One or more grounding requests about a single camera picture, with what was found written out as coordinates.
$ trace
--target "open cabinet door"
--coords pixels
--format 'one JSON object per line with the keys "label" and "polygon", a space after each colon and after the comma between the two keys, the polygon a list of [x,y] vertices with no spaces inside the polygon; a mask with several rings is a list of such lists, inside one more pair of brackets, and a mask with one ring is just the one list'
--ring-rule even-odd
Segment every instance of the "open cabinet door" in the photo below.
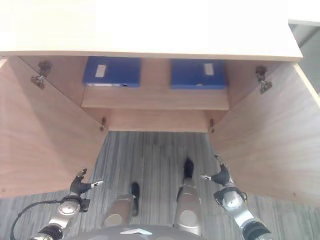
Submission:
{"label": "open cabinet door", "polygon": [[18,57],[0,60],[0,197],[67,189],[91,174],[107,131]]}
{"label": "open cabinet door", "polygon": [[209,133],[242,191],[320,205],[320,99],[297,64],[285,63]]}

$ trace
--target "wooden cabinet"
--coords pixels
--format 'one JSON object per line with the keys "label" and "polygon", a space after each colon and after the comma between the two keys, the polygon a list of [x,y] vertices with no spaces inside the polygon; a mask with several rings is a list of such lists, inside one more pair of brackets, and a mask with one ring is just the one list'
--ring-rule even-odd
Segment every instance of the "wooden cabinet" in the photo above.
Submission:
{"label": "wooden cabinet", "polygon": [[[256,4],[1,4],[0,197],[66,189],[94,167],[108,130],[170,131],[208,133],[249,193],[319,205],[319,97],[292,63],[302,54],[284,6]],[[143,58],[141,86],[84,86],[88,56]],[[170,58],[225,60],[227,89],[170,89]],[[52,66],[40,89],[31,77],[44,60]],[[264,94],[261,65],[272,82]]]}
{"label": "wooden cabinet", "polygon": [[[320,100],[296,63],[228,60],[227,90],[173,90],[168,59],[143,59],[140,88],[83,86],[86,59],[1,60],[2,197],[67,188],[80,168],[94,167],[109,129],[208,132],[241,189],[319,203]],[[30,79],[43,60],[52,67],[40,89]],[[272,82],[264,94],[258,65]]]}

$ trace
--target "metal hinge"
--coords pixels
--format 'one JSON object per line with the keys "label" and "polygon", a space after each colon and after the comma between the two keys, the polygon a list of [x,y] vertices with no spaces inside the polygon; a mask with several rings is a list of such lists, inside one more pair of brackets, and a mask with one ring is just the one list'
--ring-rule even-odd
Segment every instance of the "metal hinge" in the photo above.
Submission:
{"label": "metal hinge", "polygon": [[107,119],[106,119],[106,117],[104,116],[104,117],[102,118],[102,124],[101,124],[101,126],[100,126],[100,130],[101,130],[101,131],[105,130],[106,122],[107,122]]}
{"label": "metal hinge", "polygon": [[256,79],[261,83],[260,93],[264,94],[272,88],[272,82],[266,81],[267,68],[265,66],[257,66],[255,69]]}
{"label": "metal hinge", "polygon": [[215,132],[214,120],[212,118],[209,120],[209,132],[212,133],[212,134]]}
{"label": "metal hinge", "polygon": [[51,70],[51,62],[47,60],[41,61],[39,62],[38,67],[40,69],[40,76],[32,76],[31,82],[43,90],[45,88],[45,79]]}

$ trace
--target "gray carpet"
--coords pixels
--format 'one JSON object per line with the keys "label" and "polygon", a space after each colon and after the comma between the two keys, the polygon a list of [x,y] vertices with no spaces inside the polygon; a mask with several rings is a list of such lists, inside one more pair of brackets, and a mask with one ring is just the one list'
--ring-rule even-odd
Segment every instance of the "gray carpet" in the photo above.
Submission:
{"label": "gray carpet", "polygon": [[[200,180],[200,174],[215,174],[217,164],[204,133],[109,132],[101,149],[92,180],[104,180],[103,187],[91,190],[88,213],[73,220],[67,236],[97,229],[108,206],[125,194],[130,183],[141,188],[140,214],[134,224],[172,226],[176,196],[183,179],[186,157],[195,163],[194,180],[204,215],[203,236],[209,240],[240,240],[234,222],[217,206],[213,194],[218,186]],[[61,199],[67,192],[51,192],[0,199],[0,240],[8,240],[11,224],[25,206],[40,200]],[[319,240],[320,209],[249,195],[249,208],[278,240]],[[41,205],[28,210],[19,220],[15,236],[28,239],[57,210],[57,205]]]}

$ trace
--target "blue box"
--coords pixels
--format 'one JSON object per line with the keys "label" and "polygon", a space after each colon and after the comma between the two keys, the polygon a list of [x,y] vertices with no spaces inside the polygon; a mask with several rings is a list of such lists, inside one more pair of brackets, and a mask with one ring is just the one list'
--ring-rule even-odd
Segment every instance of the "blue box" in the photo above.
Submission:
{"label": "blue box", "polygon": [[87,86],[137,88],[141,64],[141,59],[135,57],[89,56],[83,83]]}
{"label": "blue box", "polygon": [[225,89],[225,66],[222,60],[171,59],[172,89]]}

